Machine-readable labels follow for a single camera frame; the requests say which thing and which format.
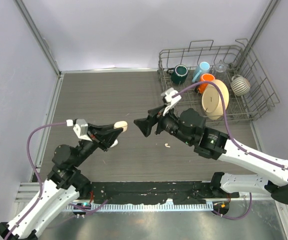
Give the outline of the orange mug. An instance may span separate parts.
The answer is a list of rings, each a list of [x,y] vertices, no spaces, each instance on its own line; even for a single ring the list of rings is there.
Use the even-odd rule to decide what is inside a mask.
[[[215,80],[215,79],[216,79],[216,78],[215,78],[214,75],[212,75],[212,74],[210,74],[210,73],[205,73],[205,74],[201,75],[199,81],[200,81],[200,82],[204,82],[204,81],[211,82],[211,81],[213,81],[213,80]],[[202,94],[202,93],[205,91],[205,89],[206,89],[207,86],[208,86],[207,83],[200,84],[200,85],[198,85],[197,87],[195,87],[194,92],[196,92],[196,93],[198,93],[198,94]]]

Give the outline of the dark green mug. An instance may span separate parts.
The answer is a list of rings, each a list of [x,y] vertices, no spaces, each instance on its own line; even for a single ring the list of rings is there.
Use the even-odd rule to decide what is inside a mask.
[[[179,64],[175,67],[167,69],[166,73],[170,76],[172,83],[181,85],[186,81],[188,76],[188,68],[185,65]]]

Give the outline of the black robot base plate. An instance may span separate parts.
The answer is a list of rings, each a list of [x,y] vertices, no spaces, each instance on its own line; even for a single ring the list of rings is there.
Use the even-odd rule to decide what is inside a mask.
[[[157,205],[165,204],[172,199],[175,205],[204,204],[206,199],[236,199],[238,192],[225,193],[211,189],[209,182],[204,181],[120,181],[93,182],[92,189],[79,200],[101,204]]]

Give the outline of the white charging case gold trim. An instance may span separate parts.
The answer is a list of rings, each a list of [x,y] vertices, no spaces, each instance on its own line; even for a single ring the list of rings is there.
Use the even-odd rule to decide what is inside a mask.
[[[114,143],[110,146],[110,148],[113,148],[113,147],[115,147],[115,146],[117,146],[118,145],[118,140],[116,139],[115,141],[114,141]]]

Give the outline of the beige plate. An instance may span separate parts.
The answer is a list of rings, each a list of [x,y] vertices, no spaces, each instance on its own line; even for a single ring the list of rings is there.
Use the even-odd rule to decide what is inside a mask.
[[[218,79],[213,80],[213,83],[219,87],[223,95],[225,109],[227,109],[230,98],[227,86]],[[202,94],[202,107],[206,113],[206,116],[211,120],[215,121],[223,115],[223,107],[220,95],[212,84],[208,84]]]

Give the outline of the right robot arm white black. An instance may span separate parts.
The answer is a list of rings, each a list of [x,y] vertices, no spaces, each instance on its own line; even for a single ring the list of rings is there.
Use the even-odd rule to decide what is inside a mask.
[[[228,134],[206,126],[206,120],[189,108],[176,116],[173,110],[163,113],[160,106],[148,111],[146,118],[134,120],[145,137],[169,133],[190,147],[199,156],[228,162],[253,172],[252,175],[214,173],[209,190],[214,197],[225,193],[249,192],[270,195],[288,205],[288,159],[277,158],[248,147]]]

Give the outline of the beige charging case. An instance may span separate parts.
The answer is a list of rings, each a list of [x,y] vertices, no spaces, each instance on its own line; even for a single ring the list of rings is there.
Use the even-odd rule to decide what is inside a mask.
[[[128,123],[126,121],[118,121],[114,124],[114,129],[122,129],[123,132],[126,132],[128,129]]]

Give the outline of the grey striped mug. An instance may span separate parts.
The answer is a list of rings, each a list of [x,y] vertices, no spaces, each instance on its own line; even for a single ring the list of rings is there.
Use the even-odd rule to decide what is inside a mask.
[[[231,89],[236,96],[241,97],[250,91],[251,84],[245,77],[234,75],[231,81]]]

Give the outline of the light blue mug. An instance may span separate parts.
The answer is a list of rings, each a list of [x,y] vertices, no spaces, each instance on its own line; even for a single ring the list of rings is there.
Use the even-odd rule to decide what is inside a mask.
[[[210,71],[210,64],[206,61],[201,62],[196,69],[194,70],[193,73],[193,79],[192,79],[192,83],[198,82],[200,77],[203,74],[207,74]]]

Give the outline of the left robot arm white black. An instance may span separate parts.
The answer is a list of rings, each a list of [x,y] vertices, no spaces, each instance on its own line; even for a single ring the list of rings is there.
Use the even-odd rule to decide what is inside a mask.
[[[59,145],[50,173],[45,181],[38,176],[39,191],[9,222],[0,223],[0,236],[5,240],[36,240],[72,201],[86,199],[91,192],[90,180],[78,169],[95,150],[104,152],[117,145],[119,135],[127,131],[128,123],[93,125],[84,119],[68,119],[62,125],[71,127],[79,139],[76,147]]]

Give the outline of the clear glass cup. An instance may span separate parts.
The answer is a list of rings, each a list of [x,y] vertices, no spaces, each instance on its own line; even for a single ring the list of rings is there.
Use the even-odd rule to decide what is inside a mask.
[[[216,63],[213,67],[213,72],[212,72],[215,79],[224,81],[227,76],[227,68],[228,68],[227,65],[222,60]]]

